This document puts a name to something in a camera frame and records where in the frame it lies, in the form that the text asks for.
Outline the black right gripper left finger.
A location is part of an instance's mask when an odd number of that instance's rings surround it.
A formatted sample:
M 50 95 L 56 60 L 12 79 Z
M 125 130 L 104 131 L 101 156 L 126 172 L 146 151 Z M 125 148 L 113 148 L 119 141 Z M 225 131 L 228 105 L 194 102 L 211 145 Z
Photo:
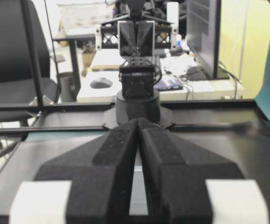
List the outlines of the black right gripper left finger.
M 138 122 L 43 163 L 23 182 L 11 206 L 11 224 L 109 224 L 129 214 Z

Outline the white black leader gripper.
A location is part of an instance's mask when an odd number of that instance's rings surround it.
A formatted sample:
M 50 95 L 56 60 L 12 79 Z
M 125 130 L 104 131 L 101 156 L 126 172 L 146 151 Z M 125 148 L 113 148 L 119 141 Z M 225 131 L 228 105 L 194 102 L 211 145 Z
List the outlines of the white black leader gripper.
M 175 49 L 178 25 L 155 20 L 117 20 L 95 27 L 96 50 L 117 49 L 122 57 L 153 56 L 157 49 Z

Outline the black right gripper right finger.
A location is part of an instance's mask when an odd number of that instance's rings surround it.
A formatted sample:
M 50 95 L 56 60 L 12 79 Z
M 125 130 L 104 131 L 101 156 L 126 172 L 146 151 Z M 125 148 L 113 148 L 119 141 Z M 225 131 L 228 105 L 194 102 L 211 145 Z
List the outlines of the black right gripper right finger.
M 267 224 L 255 180 L 238 165 L 146 119 L 138 120 L 143 166 L 172 224 Z

